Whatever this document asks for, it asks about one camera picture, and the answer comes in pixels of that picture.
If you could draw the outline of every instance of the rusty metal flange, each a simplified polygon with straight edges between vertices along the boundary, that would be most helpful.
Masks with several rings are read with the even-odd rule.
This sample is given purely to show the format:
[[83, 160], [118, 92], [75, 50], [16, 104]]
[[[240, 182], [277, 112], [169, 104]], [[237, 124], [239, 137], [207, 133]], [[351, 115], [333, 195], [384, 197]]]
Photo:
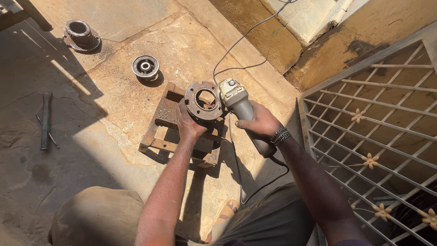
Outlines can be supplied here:
[[[215, 94], [215, 88], [215, 84], [207, 81], [194, 82], [188, 86], [184, 98], [188, 112], [194, 117], [204, 121], [211, 121], [219, 118], [223, 114], [222, 102]], [[200, 98], [200, 94], [204, 91], [212, 94], [214, 97], [212, 102]]]
[[70, 20], [62, 34], [64, 43], [78, 52], [92, 52], [101, 43], [100, 36], [90, 26], [81, 20]]

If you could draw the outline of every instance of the concrete floor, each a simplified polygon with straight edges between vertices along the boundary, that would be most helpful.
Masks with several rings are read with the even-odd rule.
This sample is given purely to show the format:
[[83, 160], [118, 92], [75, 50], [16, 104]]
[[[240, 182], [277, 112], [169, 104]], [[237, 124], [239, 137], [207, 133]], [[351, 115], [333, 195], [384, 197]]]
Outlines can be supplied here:
[[[54, 25], [42, 32], [32, 19], [0, 32], [0, 245], [48, 245], [53, 214], [69, 197], [90, 186], [129, 189], [146, 200], [171, 155], [138, 152], [167, 82], [186, 88], [194, 81], [213, 81], [212, 69], [226, 52], [215, 21], [235, 28], [219, 14], [204, 14], [190, 0], [33, 0]], [[210, 8], [198, 0], [197, 9]], [[65, 23], [87, 22], [101, 36], [96, 54], [84, 55], [62, 41]], [[254, 49], [247, 41], [238, 49]], [[159, 77], [141, 84], [131, 70], [140, 54], [160, 63]], [[231, 53], [219, 70], [244, 67], [249, 56]], [[221, 73], [242, 82], [250, 98], [265, 104], [287, 124], [295, 138], [298, 92], [272, 70], [268, 62]], [[260, 81], [260, 74], [278, 78]], [[51, 134], [57, 150], [40, 151], [42, 93], [52, 91]], [[263, 159], [244, 131], [233, 128], [242, 166], [244, 191], [252, 193], [283, 168]], [[198, 241], [208, 233], [217, 212], [229, 199], [239, 198], [239, 181], [232, 146], [222, 143], [221, 164], [188, 172], [187, 188], [177, 233]], [[290, 174], [265, 188], [253, 204], [275, 187], [292, 181]]]

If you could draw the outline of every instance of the grinder handle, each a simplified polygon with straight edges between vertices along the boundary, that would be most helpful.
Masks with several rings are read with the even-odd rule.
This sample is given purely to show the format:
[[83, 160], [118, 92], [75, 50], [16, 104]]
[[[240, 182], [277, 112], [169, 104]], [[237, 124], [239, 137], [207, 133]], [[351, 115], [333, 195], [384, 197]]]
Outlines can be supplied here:
[[[247, 97], [238, 100], [232, 104], [231, 109], [238, 119], [252, 120], [253, 108]], [[249, 130], [245, 130], [252, 143], [257, 148], [258, 152], [264, 157], [269, 158], [276, 153], [276, 147], [273, 145], [267, 137], [262, 137]]]

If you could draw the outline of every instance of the metal window grille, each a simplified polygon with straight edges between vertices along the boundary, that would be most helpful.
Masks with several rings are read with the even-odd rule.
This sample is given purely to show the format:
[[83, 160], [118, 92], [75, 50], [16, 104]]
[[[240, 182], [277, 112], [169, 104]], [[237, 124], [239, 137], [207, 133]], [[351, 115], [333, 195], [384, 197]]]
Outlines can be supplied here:
[[436, 40], [433, 23], [298, 99], [307, 152], [375, 245], [437, 245]]

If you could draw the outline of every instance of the grinder body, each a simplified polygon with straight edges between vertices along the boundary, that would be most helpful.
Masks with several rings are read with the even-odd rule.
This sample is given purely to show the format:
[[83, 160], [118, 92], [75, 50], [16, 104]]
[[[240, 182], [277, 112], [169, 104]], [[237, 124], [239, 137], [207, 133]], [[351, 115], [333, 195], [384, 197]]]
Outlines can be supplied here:
[[[225, 79], [219, 83], [217, 95], [219, 95], [226, 108], [235, 114], [238, 119], [252, 120], [253, 108], [248, 100], [249, 93], [244, 86], [234, 79]], [[262, 137], [249, 130], [245, 131], [255, 145], [255, 148], [257, 148], [259, 154], [264, 158], [269, 158], [276, 153], [276, 147], [267, 137]]]

